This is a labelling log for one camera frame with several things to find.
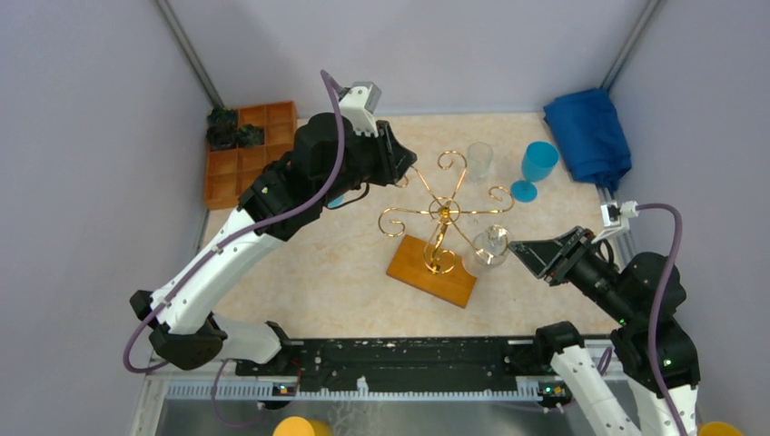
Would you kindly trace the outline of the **clear wine glass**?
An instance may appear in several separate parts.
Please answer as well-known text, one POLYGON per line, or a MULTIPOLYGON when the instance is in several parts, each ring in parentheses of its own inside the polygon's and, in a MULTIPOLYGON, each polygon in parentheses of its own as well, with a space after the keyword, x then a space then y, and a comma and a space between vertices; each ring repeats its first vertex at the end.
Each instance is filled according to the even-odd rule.
POLYGON ((505 262, 511 234, 501 225, 491 225, 479 233, 463 255, 463 266, 479 278, 505 262))
POLYGON ((473 182, 485 180, 489 175, 493 157, 494 152, 489 144, 482 142, 471 144, 466 153, 468 163, 466 178, 473 182))

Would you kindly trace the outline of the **blue wine glass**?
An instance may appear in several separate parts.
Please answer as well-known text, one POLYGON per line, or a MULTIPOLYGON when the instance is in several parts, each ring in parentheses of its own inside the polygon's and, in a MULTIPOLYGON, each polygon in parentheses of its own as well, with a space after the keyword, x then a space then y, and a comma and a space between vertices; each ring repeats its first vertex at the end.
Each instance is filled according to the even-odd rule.
POLYGON ((344 196, 340 195, 339 197, 337 197, 337 198, 333 199, 332 201, 330 201, 327 204, 327 208, 329 210, 335 210, 335 209, 338 209, 339 207, 341 207, 343 205, 344 205, 344 196))
POLYGON ((531 203, 538 197, 536 183, 548 178, 559 161, 557 148, 548 142, 530 143, 521 162, 522 178, 511 185, 516 201, 531 203))

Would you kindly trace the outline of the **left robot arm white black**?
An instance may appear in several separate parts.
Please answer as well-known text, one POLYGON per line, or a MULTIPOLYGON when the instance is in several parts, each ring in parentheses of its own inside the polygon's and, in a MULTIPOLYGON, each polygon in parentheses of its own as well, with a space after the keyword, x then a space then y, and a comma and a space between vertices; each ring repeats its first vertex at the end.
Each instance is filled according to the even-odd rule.
POLYGON ((215 314, 214 306, 254 264, 318 220, 330 201, 364 186, 395 185, 417 160, 387 121, 376 122, 367 136, 333 113, 314 115, 176 277, 131 297, 157 356, 185 371, 212 361, 274 359, 289 343, 277 323, 236 322, 215 314))

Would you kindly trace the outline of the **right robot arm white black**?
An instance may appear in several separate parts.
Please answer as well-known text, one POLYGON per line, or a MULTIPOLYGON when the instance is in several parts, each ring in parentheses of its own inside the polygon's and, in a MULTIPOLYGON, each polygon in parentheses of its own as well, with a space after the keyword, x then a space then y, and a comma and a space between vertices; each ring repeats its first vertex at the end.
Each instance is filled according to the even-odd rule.
POLYGON ((700 371, 696 346, 674 315, 686 291, 668 257, 636 255, 618 269, 582 227, 551 240, 511 242, 508 249, 550 286, 571 284, 618 322, 609 339, 637 406, 633 421, 571 322, 540 327, 534 353, 571 391, 597 435, 695 435, 700 371))

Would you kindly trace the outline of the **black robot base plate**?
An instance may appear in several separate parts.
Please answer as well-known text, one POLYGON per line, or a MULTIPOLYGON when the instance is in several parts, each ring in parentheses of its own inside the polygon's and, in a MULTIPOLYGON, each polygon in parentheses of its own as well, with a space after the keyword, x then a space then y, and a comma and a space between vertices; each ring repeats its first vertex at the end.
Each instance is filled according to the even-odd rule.
POLYGON ((238 361, 235 372, 259 381, 295 378, 301 393, 515 391, 526 377, 555 371, 527 336, 303 339, 269 362, 238 361))

